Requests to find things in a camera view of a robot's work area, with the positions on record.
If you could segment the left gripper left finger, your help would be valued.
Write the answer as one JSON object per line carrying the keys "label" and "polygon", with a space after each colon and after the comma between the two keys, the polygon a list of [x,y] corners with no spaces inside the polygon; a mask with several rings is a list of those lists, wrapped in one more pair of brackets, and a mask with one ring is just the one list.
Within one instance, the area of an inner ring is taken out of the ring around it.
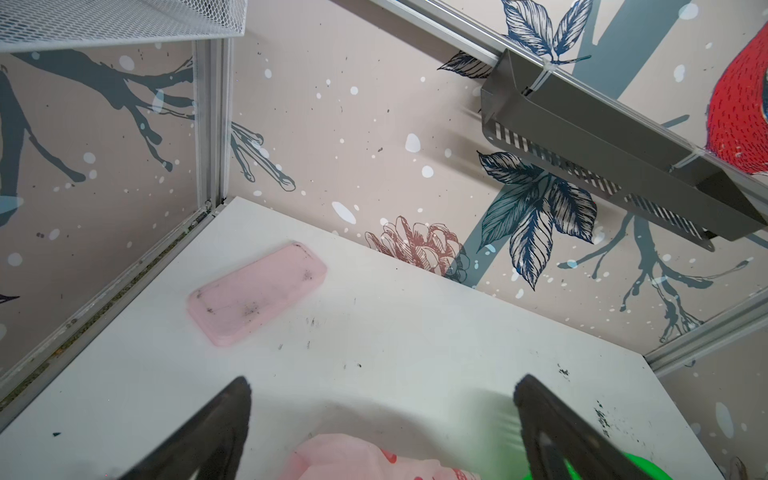
{"label": "left gripper left finger", "polygon": [[234,479],[248,436],[251,406],[251,387],[239,376],[122,477]]}

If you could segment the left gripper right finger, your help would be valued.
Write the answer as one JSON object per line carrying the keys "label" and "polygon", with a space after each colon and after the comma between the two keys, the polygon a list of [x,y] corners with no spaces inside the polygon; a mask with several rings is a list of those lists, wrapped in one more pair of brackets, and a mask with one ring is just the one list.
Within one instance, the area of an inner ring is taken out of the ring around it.
{"label": "left gripper right finger", "polygon": [[536,377],[520,380],[513,401],[533,479],[649,477]]}

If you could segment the pink plastic bag with fruit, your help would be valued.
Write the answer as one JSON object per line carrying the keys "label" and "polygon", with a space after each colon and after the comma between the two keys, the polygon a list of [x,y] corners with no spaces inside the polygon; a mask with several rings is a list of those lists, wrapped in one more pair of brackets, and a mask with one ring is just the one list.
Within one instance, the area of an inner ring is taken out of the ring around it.
{"label": "pink plastic bag with fruit", "polygon": [[300,444],[279,479],[480,479],[438,460],[398,456],[365,440],[345,434],[321,434]]}

